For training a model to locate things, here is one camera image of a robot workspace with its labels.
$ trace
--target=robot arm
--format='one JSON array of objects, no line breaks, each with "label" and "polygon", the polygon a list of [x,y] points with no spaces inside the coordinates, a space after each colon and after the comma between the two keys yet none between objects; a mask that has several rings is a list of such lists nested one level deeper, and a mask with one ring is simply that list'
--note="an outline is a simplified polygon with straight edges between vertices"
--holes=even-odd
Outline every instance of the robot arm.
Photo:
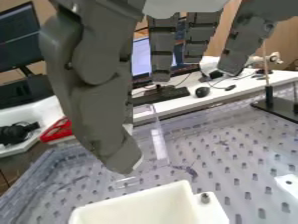
[{"label": "robot arm", "polygon": [[235,76],[248,56],[272,34],[276,22],[298,15],[295,0],[243,0],[231,25],[218,69]]},{"label": "robot arm", "polygon": [[118,173],[131,172],[141,159],[122,127],[131,118],[131,41],[145,1],[134,2],[58,0],[39,32],[46,73],[74,135]]},{"label": "robot arm", "polygon": [[[107,169],[129,173],[142,156],[122,127],[123,123],[131,123],[131,41],[142,13],[150,16],[153,80],[167,82],[175,12],[191,12],[184,60],[198,63],[227,1],[51,0],[57,14],[39,32],[46,73],[74,135]],[[240,71],[276,21],[295,15],[295,2],[242,2],[218,65],[222,71],[230,74]]]}]

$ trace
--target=keyboard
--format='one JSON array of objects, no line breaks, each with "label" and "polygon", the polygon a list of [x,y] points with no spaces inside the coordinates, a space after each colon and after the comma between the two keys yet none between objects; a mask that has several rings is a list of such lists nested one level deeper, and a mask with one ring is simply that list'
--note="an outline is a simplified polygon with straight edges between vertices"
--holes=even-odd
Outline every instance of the keyboard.
[{"label": "keyboard", "polygon": [[141,106],[143,104],[159,103],[167,100],[173,100],[184,96],[188,96],[188,90],[186,87],[180,88],[166,88],[165,90],[158,90],[150,95],[133,98],[133,106]]}]

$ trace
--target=white desk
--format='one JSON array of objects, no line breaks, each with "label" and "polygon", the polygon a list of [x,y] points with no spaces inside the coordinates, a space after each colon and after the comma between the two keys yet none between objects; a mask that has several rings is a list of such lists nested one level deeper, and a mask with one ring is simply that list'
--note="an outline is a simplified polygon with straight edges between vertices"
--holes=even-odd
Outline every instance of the white desk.
[{"label": "white desk", "polygon": [[41,133],[63,116],[55,96],[37,102],[0,110],[0,126],[17,122],[38,122],[39,129],[33,132],[30,138],[20,144],[0,147],[0,158],[25,152],[38,141]]},{"label": "white desk", "polygon": [[[255,71],[254,69],[244,69],[239,77],[252,74],[254,71]],[[174,77],[170,80],[169,84],[170,85],[178,84],[184,79],[184,77],[186,75]],[[236,85],[236,88],[234,88],[231,91],[210,88],[210,94],[203,98],[196,98],[194,94],[195,89],[202,86],[208,87],[207,83],[199,83],[198,81],[199,77],[200,73],[194,72],[188,76],[186,81],[178,86],[178,87],[182,86],[187,87],[190,96],[154,104],[155,112],[159,117],[169,116],[170,114],[178,114],[182,113],[183,111],[186,112],[195,108],[202,108],[204,105],[220,103],[242,95],[252,94],[258,91],[262,91],[264,88],[264,80],[256,80],[252,79],[251,77],[246,77],[239,80],[234,80],[231,78],[218,83],[215,87],[227,87],[230,85]],[[210,84],[214,84],[219,80],[220,78],[215,79],[214,81],[210,82]],[[272,86],[280,86],[286,83],[291,83],[292,81],[298,81],[298,72],[274,71],[274,73],[270,75],[270,83]],[[133,91],[133,96],[134,97],[141,96],[145,90],[146,89],[143,88],[135,89]],[[151,114],[147,112],[138,113],[134,116],[134,122],[142,122],[150,117]]]}]

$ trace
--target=metal rod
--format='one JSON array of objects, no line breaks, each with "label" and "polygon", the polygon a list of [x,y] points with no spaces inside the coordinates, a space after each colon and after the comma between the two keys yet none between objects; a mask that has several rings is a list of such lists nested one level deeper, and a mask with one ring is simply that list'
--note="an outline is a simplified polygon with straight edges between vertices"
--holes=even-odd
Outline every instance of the metal rod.
[{"label": "metal rod", "polygon": [[264,72],[264,80],[266,80],[266,86],[270,85],[268,83],[268,69],[267,69],[267,60],[266,60],[266,43],[263,41],[263,46],[262,46],[262,52],[263,52],[263,72]]},{"label": "metal rod", "polygon": [[298,114],[298,97],[296,97],[296,85],[295,82],[292,82],[292,95],[294,95],[294,113]]},{"label": "metal rod", "polygon": [[296,98],[296,85],[295,82],[292,82],[292,95],[294,95],[294,103],[298,103],[298,98]]}]

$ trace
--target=red object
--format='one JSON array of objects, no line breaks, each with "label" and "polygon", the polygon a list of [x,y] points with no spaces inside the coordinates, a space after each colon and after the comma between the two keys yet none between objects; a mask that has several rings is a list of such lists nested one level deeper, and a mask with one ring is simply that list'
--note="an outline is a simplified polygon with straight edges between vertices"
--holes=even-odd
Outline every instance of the red object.
[{"label": "red object", "polygon": [[63,117],[43,131],[39,140],[46,143],[71,135],[71,121]]}]

